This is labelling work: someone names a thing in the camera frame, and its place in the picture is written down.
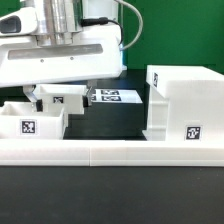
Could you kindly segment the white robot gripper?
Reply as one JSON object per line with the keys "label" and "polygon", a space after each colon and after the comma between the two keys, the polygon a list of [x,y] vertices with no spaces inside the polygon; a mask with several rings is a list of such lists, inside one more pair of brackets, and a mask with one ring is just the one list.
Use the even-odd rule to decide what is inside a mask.
{"label": "white robot gripper", "polygon": [[118,77],[122,72],[118,25],[85,27],[73,35],[73,43],[39,47],[34,36],[0,38],[0,88],[24,86],[23,93],[43,111],[35,94],[37,84],[87,81],[84,106],[92,105],[97,81]]}

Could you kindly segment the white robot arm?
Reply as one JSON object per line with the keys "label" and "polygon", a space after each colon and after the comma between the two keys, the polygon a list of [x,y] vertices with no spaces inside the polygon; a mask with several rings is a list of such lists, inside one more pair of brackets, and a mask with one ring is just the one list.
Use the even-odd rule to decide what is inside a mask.
{"label": "white robot arm", "polygon": [[80,0],[20,0],[0,17],[0,88],[21,86],[37,112],[39,84],[114,78],[122,72],[119,26],[83,19]]}

